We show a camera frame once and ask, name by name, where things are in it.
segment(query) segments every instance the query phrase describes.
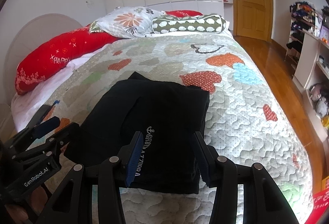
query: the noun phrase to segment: pillow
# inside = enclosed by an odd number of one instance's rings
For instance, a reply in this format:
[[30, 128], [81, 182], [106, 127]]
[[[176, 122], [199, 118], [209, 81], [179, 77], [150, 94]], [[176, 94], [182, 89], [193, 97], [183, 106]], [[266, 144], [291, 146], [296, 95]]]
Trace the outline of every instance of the pillow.
[[119, 39], [106, 32], [89, 33], [87, 26], [63, 33], [41, 44], [17, 67], [15, 88], [18, 95], [32, 91], [40, 82], [64, 68], [70, 60]]
[[152, 32], [152, 19], [164, 15], [165, 11], [151, 10], [146, 7], [117, 8], [108, 15], [98, 18], [90, 26], [119, 38], [134, 39], [145, 37]]
[[152, 21], [153, 31], [156, 34], [175, 31], [196, 31], [205, 33], [220, 33], [226, 26], [224, 18], [217, 14], [195, 17], [156, 17]]
[[166, 12], [167, 15], [176, 16], [176, 17], [185, 17], [185, 16], [201, 16], [202, 13], [192, 10], [179, 10], [179, 11], [169, 11]]

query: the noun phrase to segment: metal screw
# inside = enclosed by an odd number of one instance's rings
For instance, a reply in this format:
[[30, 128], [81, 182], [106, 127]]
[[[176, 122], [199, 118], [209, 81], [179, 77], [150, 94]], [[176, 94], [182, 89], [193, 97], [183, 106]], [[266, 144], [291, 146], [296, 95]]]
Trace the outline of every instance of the metal screw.
[[263, 165], [261, 163], [254, 163], [255, 169], [261, 170], [263, 168]]
[[217, 157], [217, 160], [219, 162], [225, 163], [227, 161], [227, 158], [225, 156], [220, 155]]
[[110, 162], [111, 163], [116, 163], [116, 162], [118, 162], [119, 161], [119, 158], [117, 157], [117, 156], [112, 156], [111, 158], [110, 158]]
[[80, 164], [75, 165], [75, 166], [73, 167], [73, 169], [74, 169], [75, 171], [79, 171], [79, 170], [82, 169], [82, 165], [80, 165]]

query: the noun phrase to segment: finger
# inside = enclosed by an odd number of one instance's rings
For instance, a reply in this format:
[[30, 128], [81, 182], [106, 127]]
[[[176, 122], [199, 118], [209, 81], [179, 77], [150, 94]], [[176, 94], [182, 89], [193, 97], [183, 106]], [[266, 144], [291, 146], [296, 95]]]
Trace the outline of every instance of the finger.
[[28, 220], [28, 215], [26, 211], [17, 205], [6, 205], [5, 206], [10, 217], [16, 224], [23, 224], [23, 221]]
[[42, 212], [46, 202], [48, 200], [45, 190], [40, 186], [36, 188], [30, 199], [30, 206], [38, 215]]

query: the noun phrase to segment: round headboard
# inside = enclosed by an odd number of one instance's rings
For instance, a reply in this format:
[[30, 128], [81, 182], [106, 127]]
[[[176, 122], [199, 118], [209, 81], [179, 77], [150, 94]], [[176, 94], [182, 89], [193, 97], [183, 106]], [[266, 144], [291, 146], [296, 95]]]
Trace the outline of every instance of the round headboard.
[[4, 86], [7, 103], [14, 97], [15, 77], [18, 64], [33, 50], [51, 38], [81, 28], [81, 24], [65, 15], [46, 14], [28, 22], [16, 35], [6, 54]]

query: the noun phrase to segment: patchwork quilt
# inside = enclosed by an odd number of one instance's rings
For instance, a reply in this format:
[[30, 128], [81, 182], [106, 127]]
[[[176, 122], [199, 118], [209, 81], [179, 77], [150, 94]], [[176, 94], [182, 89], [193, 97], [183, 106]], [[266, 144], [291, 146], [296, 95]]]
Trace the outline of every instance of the patchwork quilt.
[[[195, 85], [209, 91], [205, 142], [235, 163], [247, 166], [262, 163], [289, 201], [299, 223], [306, 221], [313, 208], [307, 153], [264, 77], [232, 37], [197, 34], [114, 42], [53, 93], [47, 103], [54, 100], [60, 103], [47, 117], [58, 116], [60, 128], [72, 121], [81, 124], [102, 95], [134, 71], [151, 80]], [[74, 165], [64, 156], [60, 160], [62, 170], [47, 182], [52, 191]], [[198, 195], [122, 189], [126, 221], [208, 223], [215, 188], [206, 187], [203, 181], [199, 186]], [[237, 223], [242, 221], [243, 186], [239, 186]]]

